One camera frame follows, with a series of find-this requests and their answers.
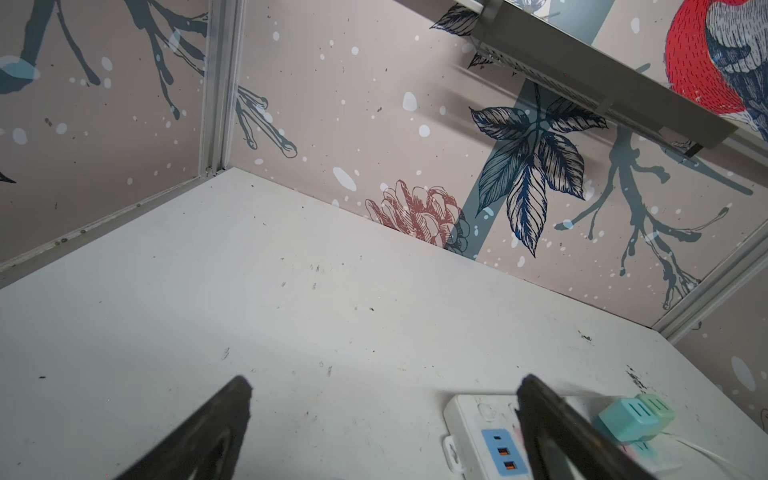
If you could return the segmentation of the teal plug adapter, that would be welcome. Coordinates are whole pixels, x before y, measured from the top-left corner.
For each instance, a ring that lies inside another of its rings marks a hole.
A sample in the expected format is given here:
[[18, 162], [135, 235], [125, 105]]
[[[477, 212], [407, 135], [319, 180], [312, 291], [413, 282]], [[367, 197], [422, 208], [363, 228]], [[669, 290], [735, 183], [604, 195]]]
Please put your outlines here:
[[660, 419], [638, 398], [620, 398], [599, 412], [596, 419], [619, 443], [641, 441], [656, 433]]

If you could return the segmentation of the white multicolour power strip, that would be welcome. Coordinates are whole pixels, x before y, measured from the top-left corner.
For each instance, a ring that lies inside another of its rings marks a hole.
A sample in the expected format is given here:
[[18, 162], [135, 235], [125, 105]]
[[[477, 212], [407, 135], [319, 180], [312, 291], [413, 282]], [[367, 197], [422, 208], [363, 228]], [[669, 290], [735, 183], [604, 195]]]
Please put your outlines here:
[[[442, 448], [451, 472], [466, 479], [531, 479], [517, 409], [515, 395], [454, 396], [443, 412], [449, 435]], [[683, 468], [682, 446], [669, 437], [616, 447], [657, 479]]]

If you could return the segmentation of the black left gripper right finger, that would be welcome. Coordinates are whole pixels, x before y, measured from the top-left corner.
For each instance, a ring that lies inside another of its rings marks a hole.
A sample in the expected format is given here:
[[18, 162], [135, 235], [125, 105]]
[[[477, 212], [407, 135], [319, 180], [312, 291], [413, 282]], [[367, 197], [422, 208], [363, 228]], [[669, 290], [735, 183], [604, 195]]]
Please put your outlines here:
[[523, 378], [517, 397], [516, 414], [533, 478], [654, 478], [537, 376]]

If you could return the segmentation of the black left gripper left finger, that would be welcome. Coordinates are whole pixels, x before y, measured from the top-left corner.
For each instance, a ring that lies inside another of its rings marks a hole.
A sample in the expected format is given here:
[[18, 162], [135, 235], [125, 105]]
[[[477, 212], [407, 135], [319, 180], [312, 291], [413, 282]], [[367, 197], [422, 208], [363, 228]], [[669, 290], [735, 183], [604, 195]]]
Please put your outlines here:
[[231, 479], [250, 419], [252, 387], [232, 378], [121, 479]]

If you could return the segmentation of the green plug adapter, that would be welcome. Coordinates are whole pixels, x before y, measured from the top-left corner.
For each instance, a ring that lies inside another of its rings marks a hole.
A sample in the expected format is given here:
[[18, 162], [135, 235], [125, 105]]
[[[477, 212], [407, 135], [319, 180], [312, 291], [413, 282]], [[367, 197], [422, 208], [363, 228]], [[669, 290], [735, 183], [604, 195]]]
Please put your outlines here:
[[658, 435], [664, 431], [677, 417], [671, 404], [655, 394], [643, 393], [637, 395], [636, 398], [657, 419], [657, 423], [653, 426], [652, 435]]

